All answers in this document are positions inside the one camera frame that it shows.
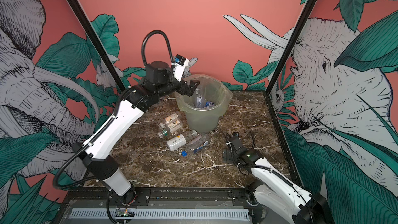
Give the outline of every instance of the wall mural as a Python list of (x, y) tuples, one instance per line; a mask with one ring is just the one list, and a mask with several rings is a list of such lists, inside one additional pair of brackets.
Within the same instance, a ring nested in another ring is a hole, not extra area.
[[(304, 186), (328, 199), (338, 224), (398, 223), (398, 134), (385, 75), (398, 70), (398, 11), (360, 32), (364, 4), (374, 1), (340, 0), (343, 21), (308, 19), (271, 92)], [(225, 16), (272, 50), (268, 66), (278, 61), (291, 31), (279, 37), (241, 17), (262, 36)]]
[[(72, 32), (48, 47), (38, 62), (32, 58), (41, 43), (46, 21), (40, 0), (0, 1), (0, 223), (48, 223), (60, 206), (39, 195), (43, 178), (30, 187), (25, 180), (56, 174), (73, 155), (72, 145), (90, 137), (107, 120), (118, 99), (110, 77), (91, 41)], [(115, 62), (118, 26), (112, 15), (92, 24)], [(97, 83), (78, 75), (93, 63)], [(118, 70), (125, 85), (145, 75), (141, 67)], [(89, 117), (75, 117), (67, 100), (83, 102)], [(62, 173), (60, 184), (82, 179), (86, 168), (77, 159)], [(17, 184), (19, 194), (11, 194)]]

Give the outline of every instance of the marble surface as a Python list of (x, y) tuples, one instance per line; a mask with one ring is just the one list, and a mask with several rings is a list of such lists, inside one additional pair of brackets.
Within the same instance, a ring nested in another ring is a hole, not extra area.
[[(166, 142), (171, 137), (159, 138), (158, 122), (177, 111), (173, 96), (161, 99), (137, 120), (112, 149), (112, 156), (120, 169), (136, 187), (243, 187), (254, 177), (242, 175), (235, 166), (223, 163), (222, 149), (226, 148), (224, 133), (255, 133), (256, 146), (265, 158), (282, 174), (290, 178), (287, 162), (277, 139), (262, 92), (233, 92), (233, 98), (217, 128), (210, 132), (211, 142), (201, 152), (182, 157), (183, 147), (169, 151)], [(184, 128), (189, 130), (185, 116)], [(251, 146), (250, 134), (242, 138)], [(95, 181), (85, 186), (102, 186)]]

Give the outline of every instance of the brown marble tabletop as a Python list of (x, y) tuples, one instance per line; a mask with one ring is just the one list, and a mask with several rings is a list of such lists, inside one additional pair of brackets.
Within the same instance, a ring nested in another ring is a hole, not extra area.
[[(166, 142), (174, 137), (159, 138), (158, 123), (178, 111), (176, 99), (165, 97), (151, 107), (120, 138), (111, 155), (129, 181), (136, 187), (243, 187), (254, 177), (242, 175), (236, 166), (222, 161), (222, 149), (227, 148), (224, 133), (251, 131), (256, 146), (268, 161), (290, 178), (287, 162), (282, 153), (275, 129), (262, 92), (233, 92), (232, 101), (217, 128), (210, 132), (211, 142), (195, 155), (183, 157), (182, 148), (169, 151)], [(189, 130), (185, 116), (183, 129)], [(242, 138), (251, 146), (251, 136)], [(93, 181), (85, 186), (102, 186)]]

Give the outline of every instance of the trash bin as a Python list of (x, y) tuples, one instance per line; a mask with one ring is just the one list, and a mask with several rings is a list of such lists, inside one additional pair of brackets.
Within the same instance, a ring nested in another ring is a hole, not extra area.
[(221, 83), (221, 81), (202, 74), (192, 75), (185, 78), (186, 81), (199, 80), (200, 88), (204, 99), (215, 103), (210, 109), (192, 107), (195, 105), (195, 94), (191, 97), (175, 93), (178, 108), (185, 112), (188, 126), (198, 133), (206, 133), (214, 130), (219, 117), (222, 117), (231, 102), (232, 92)]

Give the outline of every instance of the elephant illustration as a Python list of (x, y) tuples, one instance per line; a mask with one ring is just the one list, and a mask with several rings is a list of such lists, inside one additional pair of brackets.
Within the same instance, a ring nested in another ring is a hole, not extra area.
[[(241, 15), (260, 36), (235, 18), (224, 17), (250, 41), (272, 50), (268, 63), (280, 60), (292, 30), (280, 37), (255, 19)], [(291, 52), (296, 65), (291, 67), (294, 104), (300, 121), (288, 128), (300, 133), (307, 142), (328, 145), (337, 152), (342, 148), (367, 176), (398, 196), (398, 178), (388, 166), (318, 122), (320, 120), (332, 129), (354, 134), (398, 152), (398, 146), (388, 130), (366, 104), (372, 106), (394, 129), (390, 121), (392, 90), (384, 73), (380, 69), (360, 72), (344, 65), (334, 67), (341, 52), (359, 33), (358, 30), (350, 30), (343, 21), (307, 20)]]
[[(59, 143), (50, 143), (22, 170), (23, 177), (58, 169), (73, 155), (72, 145), (91, 135), (94, 125), (75, 117), (47, 83), (73, 89), (99, 109), (83, 87), (33, 64), (32, 58), (41, 43), (45, 10), (40, 0), (0, 0), (0, 138), (18, 138), (41, 132), (47, 127)], [(73, 161), (65, 172), (73, 179), (83, 177), (86, 168), (81, 160)], [(7, 210), (7, 194), (14, 177), (0, 189), (0, 218)]]

